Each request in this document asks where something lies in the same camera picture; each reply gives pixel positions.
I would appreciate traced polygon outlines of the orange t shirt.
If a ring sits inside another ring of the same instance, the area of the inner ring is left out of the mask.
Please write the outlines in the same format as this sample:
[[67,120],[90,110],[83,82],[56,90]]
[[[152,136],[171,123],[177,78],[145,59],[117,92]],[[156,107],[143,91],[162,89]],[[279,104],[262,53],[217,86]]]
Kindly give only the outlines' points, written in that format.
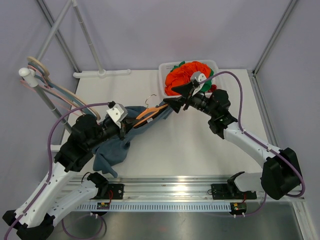
[[206,79],[214,75],[214,71],[205,63],[199,61],[181,62],[175,65],[165,78],[164,92],[167,96],[177,96],[178,93],[172,90],[173,87],[185,85],[190,82],[195,72],[201,72]]

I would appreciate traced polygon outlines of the orange hanger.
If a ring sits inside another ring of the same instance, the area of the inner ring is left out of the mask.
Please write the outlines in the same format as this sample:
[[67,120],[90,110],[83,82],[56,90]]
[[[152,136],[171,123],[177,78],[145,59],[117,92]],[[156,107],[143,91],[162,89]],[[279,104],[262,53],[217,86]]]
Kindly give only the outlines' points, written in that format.
[[149,119],[153,118],[155,115],[159,114],[162,110],[168,107],[167,103],[161,106],[149,107],[148,100],[153,96],[156,97],[157,95],[151,94],[146,98],[144,102],[146,105],[146,109],[136,117],[137,123],[133,126],[134,128],[137,128],[142,123],[147,122]]

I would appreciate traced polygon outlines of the white t shirt red print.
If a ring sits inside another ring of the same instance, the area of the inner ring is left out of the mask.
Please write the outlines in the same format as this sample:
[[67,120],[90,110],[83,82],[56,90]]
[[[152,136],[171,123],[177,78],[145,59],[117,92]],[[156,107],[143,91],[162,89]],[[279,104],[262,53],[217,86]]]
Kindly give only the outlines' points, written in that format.
[[216,84],[212,84],[211,87],[210,87],[210,89],[209,89],[209,92],[212,93],[212,92],[216,91],[217,88],[218,88],[218,87],[217,87]]

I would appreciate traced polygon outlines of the blue grey t shirt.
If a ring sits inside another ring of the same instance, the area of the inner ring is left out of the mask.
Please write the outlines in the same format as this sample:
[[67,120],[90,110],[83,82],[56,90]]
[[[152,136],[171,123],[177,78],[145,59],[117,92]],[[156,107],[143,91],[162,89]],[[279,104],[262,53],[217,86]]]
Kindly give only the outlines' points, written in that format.
[[103,174],[111,174],[114,178],[117,178],[118,173],[113,170],[112,167],[122,163],[126,159],[131,146],[131,141],[136,136],[145,133],[157,122],[167,119],[172,112],[173,109],[167,106],[160,110],[160,113],[153,116],[151,120],[147,120],[137,128],[131,129],[124,139],[120,139],[118,136],[115,136],[95,147],[92,150],[94,154],[93,171],[101,171]]

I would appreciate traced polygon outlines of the beige hanger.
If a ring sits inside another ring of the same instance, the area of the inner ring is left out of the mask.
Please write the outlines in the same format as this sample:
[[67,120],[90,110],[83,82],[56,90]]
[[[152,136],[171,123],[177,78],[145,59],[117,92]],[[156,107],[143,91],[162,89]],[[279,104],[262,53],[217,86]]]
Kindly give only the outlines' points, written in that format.
[[42,62],[32,56],[28,56],[26,59],[27,68],[34,72],[34,77],[41,82],[40,87],[43,90],[74,108],[86,105],[86,103],[76,94],[63,86],[54,83],[50,79],[49,70]]

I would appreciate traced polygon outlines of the blue hanger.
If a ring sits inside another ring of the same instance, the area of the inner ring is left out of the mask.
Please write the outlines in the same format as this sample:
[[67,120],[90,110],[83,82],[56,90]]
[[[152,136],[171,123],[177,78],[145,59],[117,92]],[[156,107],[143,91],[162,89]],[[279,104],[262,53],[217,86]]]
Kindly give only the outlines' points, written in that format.
[[41,71],[39,71],[38,68],[36,68],[34,65],[32,65],[31,63],[28,64],[28,68],[29,67],[33,67],[35,68],[34,71],[36,71],[36,74],[39,75],[38,77],[36,77],[37,79],[39,79],[40,81],[42,81],[43,84],[48,85],[50,88],[53,88],[53,90],[57,91],[59,94],[62,94],[64,97],[67,97],[68,99],[70,99],[71,101],[73,101],[74,103],[78,104],[79,107],[84,106],[85,103],[79,99],[75,94],[73,94],[72,92],[70,92],[68,89],[55,84],[51,81],[48,81],[44,75],[42,74]]

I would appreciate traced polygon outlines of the pink wire hanger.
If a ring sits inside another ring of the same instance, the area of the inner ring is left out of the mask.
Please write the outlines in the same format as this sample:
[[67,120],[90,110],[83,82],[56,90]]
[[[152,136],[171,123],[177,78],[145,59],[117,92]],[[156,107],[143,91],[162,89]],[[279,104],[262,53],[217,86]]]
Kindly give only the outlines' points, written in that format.
[[[27,69],[29,69],[31,74],[35,74],[34,75],[35,78],[40,77],[39,75],[36,74],[37,70],[35,71],[34,67],[27,67]],[[34,87],[31,87],[23,77],[20,77],[20,78],[21,78],[20,83],[22,86],[36,93],[36,90],[34,89]],[[43,90],[45,94],[47,94],[47,97],[48,95],[50,96],[49,100],[51,100],[53,104],[62,108],[63,110],[70,110],[72,108],[79,107],[77,103],[63,96],[62,93],[58,93],[57,91],[53,90],[53,88],[50,88],[49,85],[46,85],[46,83],[42,85],[40,84],[39,86],[40,86],[40,89]]]

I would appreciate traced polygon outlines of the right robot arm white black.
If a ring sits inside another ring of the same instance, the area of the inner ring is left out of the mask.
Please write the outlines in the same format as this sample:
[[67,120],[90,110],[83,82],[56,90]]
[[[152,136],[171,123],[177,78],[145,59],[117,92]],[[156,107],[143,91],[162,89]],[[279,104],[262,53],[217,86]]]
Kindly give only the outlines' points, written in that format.
[[[253,158],[262,168],[261,172],[238,172],[227,180],[227,193],[232,198],[239,198],[244,192],[265,192],[274,200],[283,196],[301,197],[306,190],[297,154],[291,149],[280,149],[268,142],[262,141],[249,131],[246,131],[240,118],[235,118],[229,112],[228,93],[225,90],[215,90],[210,97],[194,92],[192,83],[178,86],[179,97],[165,98],[176,113],[181,109],[193,107],[208,116],[210,130],[220,138],[238,146]],[[291,192],[301,187],[300,193]]]

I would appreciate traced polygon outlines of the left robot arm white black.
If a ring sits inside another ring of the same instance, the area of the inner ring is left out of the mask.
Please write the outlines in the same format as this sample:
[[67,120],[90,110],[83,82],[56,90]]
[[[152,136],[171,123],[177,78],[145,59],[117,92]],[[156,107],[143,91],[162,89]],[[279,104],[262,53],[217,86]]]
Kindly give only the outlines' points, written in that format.
[[17,230],[21,240],[46,240],[76,206],[89,199],[110,197],[108,180],[99,173],[91,173],[78,189],[56,201],[64,186],[93,157],[93,149],[113,137],[123,139],[135,122],[128,117],[119,124],[113,120],[97,123],[90,114],[78,117],[67,141],[50,157],[53,163],[41,185],[21,207],[6,211],[3,220]]

